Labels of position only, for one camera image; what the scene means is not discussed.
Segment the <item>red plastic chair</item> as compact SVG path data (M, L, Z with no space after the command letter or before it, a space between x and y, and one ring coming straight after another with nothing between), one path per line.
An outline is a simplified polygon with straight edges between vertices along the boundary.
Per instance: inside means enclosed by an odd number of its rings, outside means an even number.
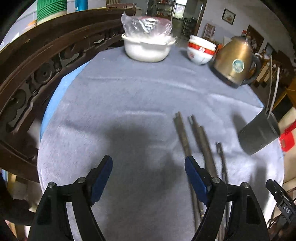
M280 146L283 152L288 152L295 145L295 137L293 130L296 128L296 121L294 121L284 132L280 135Z

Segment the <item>framed wall picture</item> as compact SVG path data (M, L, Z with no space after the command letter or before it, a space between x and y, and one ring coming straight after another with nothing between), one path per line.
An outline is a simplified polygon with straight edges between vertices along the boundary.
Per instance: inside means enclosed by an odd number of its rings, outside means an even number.
M226 21L227 23L233 25L235 20L236 14L228 9L224 9L222 20Z

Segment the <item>green thermos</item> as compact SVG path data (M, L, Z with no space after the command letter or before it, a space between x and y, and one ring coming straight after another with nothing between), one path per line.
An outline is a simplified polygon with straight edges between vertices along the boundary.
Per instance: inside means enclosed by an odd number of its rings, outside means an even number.
M37 0L37 23L67 14L66 0Z

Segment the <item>wooden chair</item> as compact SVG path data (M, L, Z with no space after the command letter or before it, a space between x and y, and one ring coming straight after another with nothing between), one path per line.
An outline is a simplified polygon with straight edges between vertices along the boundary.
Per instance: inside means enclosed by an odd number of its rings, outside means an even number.
M215 32L215 26L207 23L204 27L202 38L206 40L210 40L213 37Z

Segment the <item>dark metal chopstick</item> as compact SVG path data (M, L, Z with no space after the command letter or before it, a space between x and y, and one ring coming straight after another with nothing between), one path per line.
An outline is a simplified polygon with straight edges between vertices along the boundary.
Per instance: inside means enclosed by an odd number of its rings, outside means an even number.
M184 122L182 119L182 115L180 112L175 113L175 116L173 118L175 128L180 140L180 143L183 148L183 152L185 154L185 157L191 156L192 151L189 145L189 141L187 138ZM203 205L200 203L200 201L196 197L196 193L194 191L194 188L192 184L190 183L190 180L188 179L190 193L191 193L191 200L192 200L192 208L193 208L193 216L194 216L194 225L195 225L195 231L198 230L198 227L202 221L203 217Z
M222 170L221 170L222 180L224 183L228 184L228 174L227 174L227 170L226 170L226 158L224 155L224 151L223 151L223 147L222 147L221 142L216 143L216 149L217 149L218 155L220 156L221 164L222 164ZM230 207L229 207L228 202L226 202L222 223L220 225L220 229L218 232L218 240L224 240L226 229L227 229L227 224L228 224L228 220L229 220L229 214L230 214Z
M205 169L212 177L218 177L216 165L208 141L208 137L203 126L200 126L194 115L189 116L189 122L196 140L196 143L203 154Z

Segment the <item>grey table cloth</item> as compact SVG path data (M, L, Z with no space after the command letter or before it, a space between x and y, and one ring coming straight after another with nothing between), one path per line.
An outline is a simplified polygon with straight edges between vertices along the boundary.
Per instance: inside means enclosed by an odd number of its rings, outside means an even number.
M123 48L98 53L55 94L43 120L38 151L39 182L73 183L113 159L100 200L92 207L107 240L191 240L195 234L185 156L173 117L184 125L199 165L204 165L188 117L194 115L212 151L223 146L228 180L248 182L265 219L275 200L268 179L283 182L278 141L247 155L237 133L263 108L247 85L234 89L209 66L198 66L173 47L158 63L130 59Z

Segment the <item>red white bowl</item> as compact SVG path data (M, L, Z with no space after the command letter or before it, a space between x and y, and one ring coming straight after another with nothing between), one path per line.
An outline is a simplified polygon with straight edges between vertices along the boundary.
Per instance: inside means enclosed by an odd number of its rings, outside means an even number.
M216 53L216 45L212 42L191 35L187 46L189 59L197 65L207 64Z

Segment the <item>clear plastic bag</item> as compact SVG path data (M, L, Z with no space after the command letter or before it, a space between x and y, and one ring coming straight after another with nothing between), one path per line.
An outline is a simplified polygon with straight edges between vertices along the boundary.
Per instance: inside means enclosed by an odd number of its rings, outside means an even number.
M128 37L152 38L171 34L173 24L165 18L154 16L121 15L121 22Z

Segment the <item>carved dark wooden sideboard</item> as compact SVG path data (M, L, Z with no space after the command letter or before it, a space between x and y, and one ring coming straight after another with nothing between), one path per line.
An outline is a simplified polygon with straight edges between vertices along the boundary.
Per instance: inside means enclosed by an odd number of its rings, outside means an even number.
M38 149L26 141L61 79L121 41L121 15L135 9L77 11L28 30L1 51L1 168L38 182Z

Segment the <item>blue thermos bottle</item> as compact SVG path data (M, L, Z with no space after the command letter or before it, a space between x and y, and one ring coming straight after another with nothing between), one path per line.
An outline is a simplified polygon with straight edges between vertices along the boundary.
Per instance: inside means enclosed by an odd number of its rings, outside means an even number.
M88 10L88 0L74 0L75 11Z

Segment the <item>gold electric kettle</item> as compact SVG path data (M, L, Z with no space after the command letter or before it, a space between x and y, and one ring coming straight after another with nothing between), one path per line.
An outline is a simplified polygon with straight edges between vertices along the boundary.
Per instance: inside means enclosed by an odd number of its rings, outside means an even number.
M251 84L258 77L261 62L245 35L234 36L215 55L210 69L225 84L238 88Z

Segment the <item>grey utensil holder cup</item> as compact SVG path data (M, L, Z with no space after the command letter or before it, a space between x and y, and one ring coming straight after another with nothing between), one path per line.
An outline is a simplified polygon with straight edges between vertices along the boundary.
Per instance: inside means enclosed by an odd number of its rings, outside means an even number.
M278 121L273 112L267 108L264 108L238 133L241 148L248 155L260 151L279 136Z

